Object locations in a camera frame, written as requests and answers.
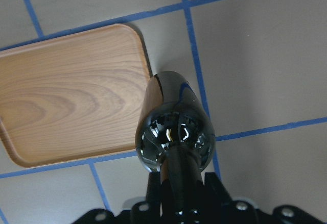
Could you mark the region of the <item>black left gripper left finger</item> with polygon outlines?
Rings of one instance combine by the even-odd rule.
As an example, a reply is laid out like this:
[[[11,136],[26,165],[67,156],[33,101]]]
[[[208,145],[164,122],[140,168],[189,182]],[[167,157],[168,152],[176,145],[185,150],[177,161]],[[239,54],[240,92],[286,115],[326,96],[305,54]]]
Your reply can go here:
[[[153,216],[160,216],[160,187],[160,173],[150,172],[148,175],[146,202],[149,204],[149,210]]]

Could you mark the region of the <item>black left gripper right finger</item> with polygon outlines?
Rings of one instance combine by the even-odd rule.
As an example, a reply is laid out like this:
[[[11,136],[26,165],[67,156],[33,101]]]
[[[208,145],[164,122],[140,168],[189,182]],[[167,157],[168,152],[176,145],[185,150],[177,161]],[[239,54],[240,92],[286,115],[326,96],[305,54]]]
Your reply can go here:
[[[231,196],[214,172],[204,174],[204,185],[212,208],[221,209],[222,206],[232,202]]]

